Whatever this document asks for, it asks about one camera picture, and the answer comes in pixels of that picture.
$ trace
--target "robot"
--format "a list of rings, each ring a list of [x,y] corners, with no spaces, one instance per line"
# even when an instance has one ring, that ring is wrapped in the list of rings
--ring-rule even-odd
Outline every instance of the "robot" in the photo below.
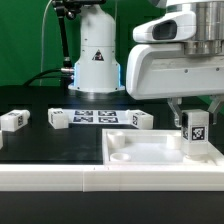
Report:
[[[151,0],[162,18],[136,27],[126,89],[135,99],[167,98],[187,156],[207,154],[208,127],[224,101],[224,0]],[[182,97],[212,96],[208,111],[181,111]]]
[[[100,8],[105,0],[53,0],[61,28],[64,53],[64,73],[74,73],[74,82],[69,85],[73,95],[90,99],[107,98],[124,92],[120,83],[120,65],[115,59],[114,19]],[[75,19],[81,16],[81,55],[72,68],[64,17]]]

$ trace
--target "warning label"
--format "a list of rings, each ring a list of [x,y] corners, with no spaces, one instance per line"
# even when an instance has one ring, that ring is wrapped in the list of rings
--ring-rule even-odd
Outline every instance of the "warning label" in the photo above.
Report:
[[[103,55],[101,54],[100,50],[98,50],[94,55],[93,61],[104,61]]]

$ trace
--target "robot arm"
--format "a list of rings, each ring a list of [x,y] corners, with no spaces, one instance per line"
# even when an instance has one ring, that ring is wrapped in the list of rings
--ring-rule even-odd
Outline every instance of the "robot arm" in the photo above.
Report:
[[[144,44],[129,55],[128,93],[140,100],[170,99],[177,126],[182,123],[181,97],[216,96],[209,108],[216,123],[224,102],[224,0],[149,1],[163,7],[166,2],[167,10],[164,17],[134,29],[135,41]]]

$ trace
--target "cylindrical robot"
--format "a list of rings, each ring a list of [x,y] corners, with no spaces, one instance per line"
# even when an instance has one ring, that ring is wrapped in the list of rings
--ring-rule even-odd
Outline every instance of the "cylindrical robot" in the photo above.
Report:
[[[81,12],[81,55],[74,66],[76,95],[98,98],[116,94],[120,83],[120,65],[115,59],[115,21],[99,5],[84,6]]]

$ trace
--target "black cable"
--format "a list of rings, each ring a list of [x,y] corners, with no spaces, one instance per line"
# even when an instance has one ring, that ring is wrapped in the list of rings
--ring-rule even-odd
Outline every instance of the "black cable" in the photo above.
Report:
[[[30,83],[32,83],[34,80],[39,79],[40,77],[43,78],[44,75],[50,74],[50,73],[55,73],[55,72],[61,72],[60,68],[55,68],[55,69],[50,69],[44,72],[41,72],[37,75],[35,75],[33,78],[29,79],[28,81],[26,81],[23,86],[29,86]]]
[[[37,80],[37,79],[61,79],[61,78],[71,78],[71,77],[68,75],[54,75],[54,76],[36,77],[34,80]]]

